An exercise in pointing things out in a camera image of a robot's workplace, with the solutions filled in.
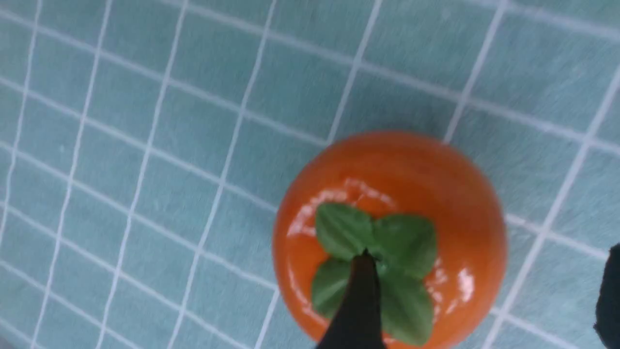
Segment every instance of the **light blue tile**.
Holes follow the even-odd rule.
[[[49,299],[37,343],[47,349],[94,348],[99,328],[64,305]]]
[[[268,43],[248,109],[327,138],[349,70],[346,65]]]
[[[240,103],[254,69],[259,42],[258,35],[187,14],[172,77]]]
[[[116,265],[127,217],[107,204],[73,187],[64,214],[63,237]]]
[[[321,149],[280,134],[252,121],[244,121],[232,156],[228,181],[278,204],[288,185]]]
[[[78,128],[77,119],[29,98],[24,110],[19,149],[68,174]]]
[[[42,225],[56,230],[67,183],[17,159],[11,177],[9,204]]]
[[[95,319],[102,320],[112,286],[112,273],[61,246],[51,290]]]
[[[93,46],[104,18],[105,1],[44,1],[39,23]]]
[[[431,83],[462,89],[493,13],[453,0],[385,1],[365,58]]]
[[[136,211],[198,243],[217,185],[157,158],[149,159]]]
[[[545,242],[511,313],[582,348],[603,349],[592,328],[604,261]]]
[[[495,300],[497,307],[501,307],[506,300],[535,239],[535,234],[526,231],[524,228],[514,225],[508,226],[508,267],[506,268],[502,289]]]
[[[185,318],[181,323],[179,334],[174,342],[174,349],[235,349],[213,333],[203,329],[194,321]]]
[[[278,1],[272,29],[354,56],[373,3],[372,0]]]
[[[254,24],[264,25],[272,0],[192,0],[190,2],[248,20]]]
[[[515,2],[620,29],[618,21],[620,3],[615,0],[516,0]]]
[[[81,112],[94,56],[45,35],[38,35],[32,58],[30,88]]]
[[[129,206],[136,191],[142,150],[85,126],[75,178]]]
[[[484,340],[487,339],[487,335],[491,331],[495,316],[487,315],[482,323],[471,333],[464,341],[459,343],[454,349],[479,349],[482,348]]]
[[[273,291],[202,259],[187,309],[249,347],[259,337]]]
[[[22,94],[0,85],[0,142],[13,145],[21,107]]]
[[[235,112],[168,88],[154,146],[219,176],[236,121]]]
[[[586,245],[609,250],[620,240],[620,158],[590,149],[564,200],[553,230]]]
[[[337,136],[398,129],[443,138],[455,107],[454,102],[361,71],[355,78]]]
[[[452,144],[491,179],[504,210],[541,223],[578,145],[501,117],[466,110]]]
[[[177,311],[119,280],[110,307],[108,326],[142,348],[165,348],[177,321]]]
[[[263,348],[312,348],[315,345],[295,322],[282,299],[279,299],[265,335]]]
[[[37,0],[2,0],[0,9],[8,10],[27,19],[33,19],[37,10]]]
[[[146,143],[160,81],[101,60],[88,116]]]
[[[163,73],[178,18],[177,7],[159,1],[116,0],[110,10],[104,49]]]
[[[43,292],[4,268],[0,268],[0,280],[0,299],[5,300],[0,302],[0,317],[32,336],[43,304]]]
[[[0,248],[2,260],[46,284],[54,245],[53,238],[8,213]]]
[[[32,31],[19,24],[0,19],[0,33],[2,35],[0,76],[21,85],[26,77]]]
[[[585,131],[619,61],[620,45],[508,14],[472,95]]]
[[[274,220],[274,213],[225,191],[205,250],[244,271],[275,282],[272,263]]]
[[[127,240],[123,271],[167,299],[181,304],[193,255],[187,247],[134,220]]]
[[[497,338],[493,342],[493,347],[498,349],[560,349],[540,337],[522,330],[507,322],[502,324]]]

